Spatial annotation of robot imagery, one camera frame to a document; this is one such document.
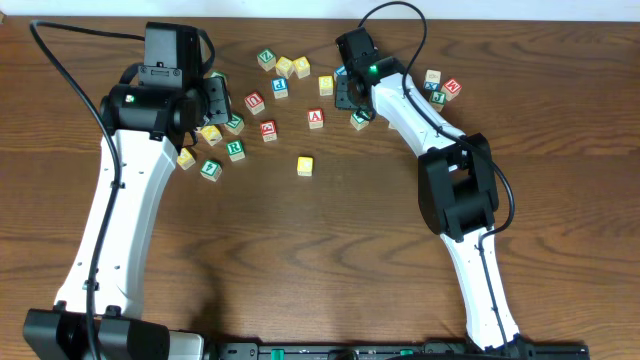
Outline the green R block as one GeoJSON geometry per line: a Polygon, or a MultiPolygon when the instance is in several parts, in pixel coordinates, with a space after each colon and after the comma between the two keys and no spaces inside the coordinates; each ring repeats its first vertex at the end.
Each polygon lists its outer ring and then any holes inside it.
{"type": "Polygon", "coordinates": [[[226,144],[228,156],[232,162],[242,160],[246,157],[245,149],[240,140],[234,140],[226,144]]]}

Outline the yellow O block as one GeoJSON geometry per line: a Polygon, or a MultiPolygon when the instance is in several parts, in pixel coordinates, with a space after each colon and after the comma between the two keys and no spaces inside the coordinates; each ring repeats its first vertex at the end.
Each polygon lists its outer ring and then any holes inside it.
{"type": "Polygon", "coordinates": [[[311,74],[311,65],[306,56],[299,57],[293,61],[294,72],[299,79],[311,74]]]}

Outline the yellow C block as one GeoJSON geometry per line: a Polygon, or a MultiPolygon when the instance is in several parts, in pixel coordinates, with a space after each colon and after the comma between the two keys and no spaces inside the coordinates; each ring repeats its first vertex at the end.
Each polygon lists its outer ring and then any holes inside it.
{"type": "Polygon", "coordinates": [[[313,168],[314,159],[312,157],[300,156],[297,159],[297,174],[299,176],[311,176],[313,168]]]}

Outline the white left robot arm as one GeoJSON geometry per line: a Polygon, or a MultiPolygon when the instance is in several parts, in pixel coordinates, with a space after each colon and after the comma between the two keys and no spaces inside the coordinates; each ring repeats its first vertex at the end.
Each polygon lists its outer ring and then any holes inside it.
{"type": "Polygon", "coordinates": [[[49,310],[23,336],[41,359],[214,359],[206,336],[146,322],[144,272],[157,210],[186,137],[231,118],[210,71],[205,31],[150,22],[144,59],[90,106],[103,138],[100,174],[74,263],[49,310]]]}

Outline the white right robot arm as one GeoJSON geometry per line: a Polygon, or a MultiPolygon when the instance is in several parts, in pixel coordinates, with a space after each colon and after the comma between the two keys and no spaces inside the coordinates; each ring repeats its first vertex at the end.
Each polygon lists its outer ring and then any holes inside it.
{"type": "Polygon", "coordinates": [[[418,161],[418,204],[449,252],[466,312],[467,336],[480,353],[509,356],[519,328],[509,310],[495,254],[496,183],[506,178],[487,139],[448,123],[394,57],[382,57],[365,28],[339,36],[346,69],[338,102],[387,119],[418,161]]]}

